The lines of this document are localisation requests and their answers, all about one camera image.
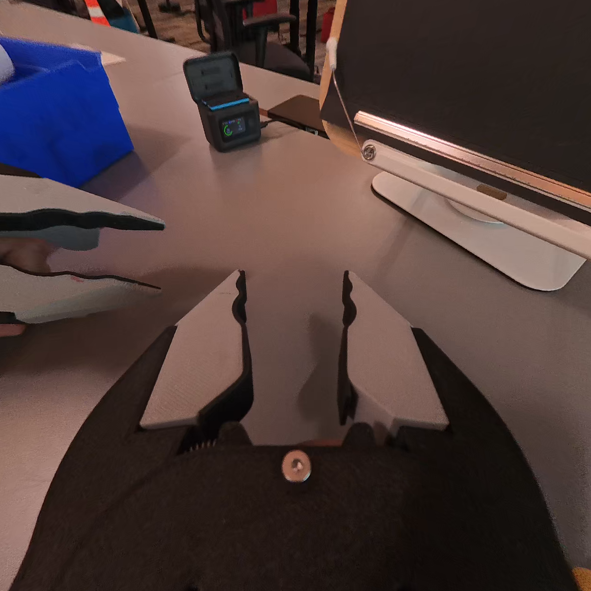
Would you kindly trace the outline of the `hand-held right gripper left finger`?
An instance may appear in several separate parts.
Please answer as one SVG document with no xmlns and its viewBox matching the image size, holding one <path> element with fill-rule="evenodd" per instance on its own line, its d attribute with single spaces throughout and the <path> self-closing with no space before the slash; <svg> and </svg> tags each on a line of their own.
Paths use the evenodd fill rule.
<svg viewBox="0 0 591 591">
<path fill-rule="evenodd" d="M 247 415 L 254 386 L 246 302 L 246 274 L 235 270 L 176 323 L 141 428 L 218 432 Z"/>
</svg>

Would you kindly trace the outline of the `black office chair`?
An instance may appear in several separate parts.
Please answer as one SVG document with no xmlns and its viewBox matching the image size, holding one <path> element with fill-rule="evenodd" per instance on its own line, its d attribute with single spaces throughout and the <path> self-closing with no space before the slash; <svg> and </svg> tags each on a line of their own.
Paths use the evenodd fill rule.
<svg viewBox="0 0 591 591">
<path fill-rule="evenodd" d="M 197 32 L 213 54 L 232 53 L 242 64 L 312 82 L 313 59 L 299 46 L 299 15 L 257 13 L 265 1 L 194 1 Z"/>
</svg>

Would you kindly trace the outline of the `white paper sheet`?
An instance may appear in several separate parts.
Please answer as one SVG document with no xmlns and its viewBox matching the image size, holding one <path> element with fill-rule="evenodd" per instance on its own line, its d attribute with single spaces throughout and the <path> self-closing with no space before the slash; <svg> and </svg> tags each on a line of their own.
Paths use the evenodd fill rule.
<svg viewBox="0 0 591 591">
<path fill-rule="evenodd" d="M 120 55 L 115 55 L 115 54 L 109 53 L 107 51 L 99 51 L 98 49 L 93 48 L 93 47 L 89 47 L 89 46 L 85 46 L 85 45 L 81 45 L 81 44 L 71 44 L 70 47 L 76 48 L 78 50 L 84 50 L 84 51 L 100 54 L 100 59 L 101 59 L 101 63 L 102 63 L 103 67 L 108 67 L 108 66 L 112 66 L 112 65 L 121 64 L 121 63 L 126 62 L 125 57 L 122 57 Z"/>
</svg>

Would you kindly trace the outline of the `person's left hand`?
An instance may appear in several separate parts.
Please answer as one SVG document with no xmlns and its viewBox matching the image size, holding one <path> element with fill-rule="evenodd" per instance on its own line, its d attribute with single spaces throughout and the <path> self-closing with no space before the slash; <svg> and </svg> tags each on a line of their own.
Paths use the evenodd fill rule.
<svg viewBox="0 0 591 591">
<path fill-rule="evenodd" d="M 1 238 L 1 265 L 22 271 L 47 274 L 48 258 L 55 246 L 37 238 Z"/>
</svg>

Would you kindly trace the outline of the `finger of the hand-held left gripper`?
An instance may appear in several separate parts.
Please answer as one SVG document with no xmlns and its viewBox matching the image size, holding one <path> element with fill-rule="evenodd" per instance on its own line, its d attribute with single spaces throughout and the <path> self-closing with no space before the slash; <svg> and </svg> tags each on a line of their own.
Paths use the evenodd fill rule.
<svg viewBox="0 0 591 591">
<path fill-rule="evenodd" d="M 50 179 L 1 175 L 1 238 L 41 239 L 71 251 L 96 249 L 104 228 L 163 231 L 163 220 Z"/>
<path fill-rule="evenodd" d="M 42 324 L 131 306 L 161 288 L 115 275 L 36 273 L 1 265 L 1 324 Z"/>
</svg>

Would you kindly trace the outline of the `white board stand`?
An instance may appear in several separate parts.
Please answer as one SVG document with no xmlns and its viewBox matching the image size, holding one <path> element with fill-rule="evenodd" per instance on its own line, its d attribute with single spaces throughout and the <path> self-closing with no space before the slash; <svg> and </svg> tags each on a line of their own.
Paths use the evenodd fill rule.
<svg viewBox="0 0 591 591">
<path fill-rule="evenodd" d="M 380 169 L 379 196 L 525 287 L 559 290 L 590 261 L 589 211 L 557 211 L 374 139 L 362 155 Z"/>
</svg>

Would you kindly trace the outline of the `blue plastic bin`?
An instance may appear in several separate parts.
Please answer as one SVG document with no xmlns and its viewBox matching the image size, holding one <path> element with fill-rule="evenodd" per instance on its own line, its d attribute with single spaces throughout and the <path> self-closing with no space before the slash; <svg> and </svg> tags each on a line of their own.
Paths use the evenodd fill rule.
<svg viewBox="0 0 591 591">
<path fill-rule="evenodd" d="M 1 37 L 1 164 L 81 187 L 134 151 L 98 51 Z"/>
</svg>

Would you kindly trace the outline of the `dark smartphone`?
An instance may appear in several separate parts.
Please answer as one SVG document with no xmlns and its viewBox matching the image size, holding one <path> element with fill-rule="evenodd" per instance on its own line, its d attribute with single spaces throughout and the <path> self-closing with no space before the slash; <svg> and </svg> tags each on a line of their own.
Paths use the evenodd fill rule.
<svg viewBox="0 0 591 591">
<path fill-rule="evenodd" d="M 320 117 L 320 102 L 299 94 L 267 110 L 266 117 L 318 137 L 328 139 Z"/>
</svg>

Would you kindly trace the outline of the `orange traffic cone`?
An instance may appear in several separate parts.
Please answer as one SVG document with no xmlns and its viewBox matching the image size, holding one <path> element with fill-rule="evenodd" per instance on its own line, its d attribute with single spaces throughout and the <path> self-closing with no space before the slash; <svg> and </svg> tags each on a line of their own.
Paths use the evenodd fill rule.
<svg viewBox="0 0 591 591">
<path fill-rule="evenodd" d="M 90 20 L 94 24 L 110 27 L 110 23 L 105 16 L 99 1 L 86 0 L 84 1 Z"/>
</svg>

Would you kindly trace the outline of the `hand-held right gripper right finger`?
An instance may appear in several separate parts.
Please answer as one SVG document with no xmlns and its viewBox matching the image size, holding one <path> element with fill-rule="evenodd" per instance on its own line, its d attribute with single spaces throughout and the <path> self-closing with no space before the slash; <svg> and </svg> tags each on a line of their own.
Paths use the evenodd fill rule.
<svg viewBox="0 0 591 591">
<path fill-rule="evenodd" d="M 349 270 L 342 303 L 340 425 L 366 423 L 377 439 L 394 438 L 403 427 L 444 431 L 449 420 L 409 321 Z"/>
</svg>

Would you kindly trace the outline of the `black wood-framed board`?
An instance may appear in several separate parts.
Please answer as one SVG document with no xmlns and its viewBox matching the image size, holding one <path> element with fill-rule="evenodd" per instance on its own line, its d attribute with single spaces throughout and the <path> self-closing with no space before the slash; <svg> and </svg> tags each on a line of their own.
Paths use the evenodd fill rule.
<svg viewBox="0 0 591 591">
<path fill-rule="evenodd" d="M 428 162 L 590 225 L 590 1 L 347 1 L 336 80 L 381 117 L 514 166 L 525 186 L 363 130 Z"/>
</svg>

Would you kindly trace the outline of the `dark charging case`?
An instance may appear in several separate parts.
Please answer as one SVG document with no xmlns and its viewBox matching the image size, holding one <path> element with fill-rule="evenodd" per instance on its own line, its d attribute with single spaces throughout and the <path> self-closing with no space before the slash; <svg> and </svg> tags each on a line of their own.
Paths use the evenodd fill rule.
<svg viewBox="0 0 591 591">
<path fill-rule="evenodd" d="M 227 152 L 261 137 L 259 102 L 243 89 L 240 63 L 231 51 L 189 58 L 183 73 L 208 143 Z"/>
</svg>

